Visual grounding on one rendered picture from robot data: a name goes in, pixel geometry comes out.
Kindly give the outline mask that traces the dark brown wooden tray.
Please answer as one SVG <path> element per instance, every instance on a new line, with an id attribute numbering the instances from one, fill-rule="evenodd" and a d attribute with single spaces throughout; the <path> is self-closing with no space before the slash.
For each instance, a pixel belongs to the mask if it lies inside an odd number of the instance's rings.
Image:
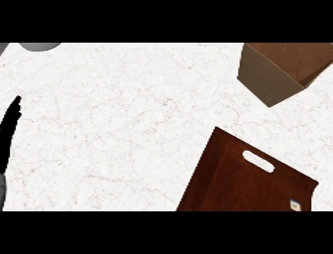
<path id="1" fill-rule="evenodd" d="M 318 182 L 213 129 L 178 211 L 309 211 Z"/>

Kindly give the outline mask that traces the brown cardboard box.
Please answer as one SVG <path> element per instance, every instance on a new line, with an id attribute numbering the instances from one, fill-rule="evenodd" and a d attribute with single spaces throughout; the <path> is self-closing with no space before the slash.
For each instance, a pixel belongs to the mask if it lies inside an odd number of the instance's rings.
<path id="1" fill-rule="evenodd" d="M 331 64 L 331 43 L 244 43 L 237 79 L 271 107 L 308 87 Z"/>

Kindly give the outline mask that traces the grey round object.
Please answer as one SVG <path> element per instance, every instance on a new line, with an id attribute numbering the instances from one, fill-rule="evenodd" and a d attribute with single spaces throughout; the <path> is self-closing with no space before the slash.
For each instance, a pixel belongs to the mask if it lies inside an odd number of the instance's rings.
<path id="1" fill-rule="evenodd" d="M 21 43 L 20 46 L 30 52 L 43 52 L 57 47 L 58 43 Z"/>

